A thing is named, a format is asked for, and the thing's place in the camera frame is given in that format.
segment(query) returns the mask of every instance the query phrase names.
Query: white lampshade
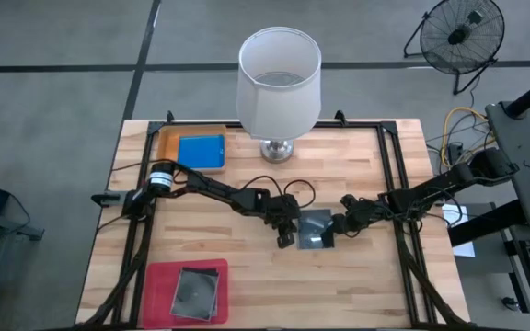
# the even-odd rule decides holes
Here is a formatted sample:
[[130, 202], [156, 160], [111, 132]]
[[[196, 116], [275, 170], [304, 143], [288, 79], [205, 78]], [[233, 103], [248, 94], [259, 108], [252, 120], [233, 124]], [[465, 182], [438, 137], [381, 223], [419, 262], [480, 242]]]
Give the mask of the white lampshade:
[[236, 113], [252, 138], [285, 141], [310, 131], [320, 114], [316, 42], [283, 27], [250, 36], [238, 53]]

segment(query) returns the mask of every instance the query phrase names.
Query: electric fan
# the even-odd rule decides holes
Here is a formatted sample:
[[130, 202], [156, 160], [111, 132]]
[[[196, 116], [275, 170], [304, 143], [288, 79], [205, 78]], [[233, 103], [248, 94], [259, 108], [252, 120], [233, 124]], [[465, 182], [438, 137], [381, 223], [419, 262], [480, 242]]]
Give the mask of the electric fan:
[[[421, 30], [421, 52], [407, 53], [406, 49]], [[467, 89], [490, 65], [504, 38], [504, 17], [501, 10], [490, 0], [443, 0], [414, 30], [404, 46], [404, 57], [424, 56], [435, 69], [455, 75], [453, 94]], [[459, 75], [477, 71], [462, 88]]]

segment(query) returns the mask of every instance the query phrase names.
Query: silver lamp base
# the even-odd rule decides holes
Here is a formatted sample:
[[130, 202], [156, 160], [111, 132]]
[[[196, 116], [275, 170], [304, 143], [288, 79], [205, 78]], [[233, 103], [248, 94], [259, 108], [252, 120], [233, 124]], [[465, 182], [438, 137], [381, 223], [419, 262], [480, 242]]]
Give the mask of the silver lamp base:
[[261, 155], [271, 163], [287, 161], [294, 153], [294, 141], [261, 141]]

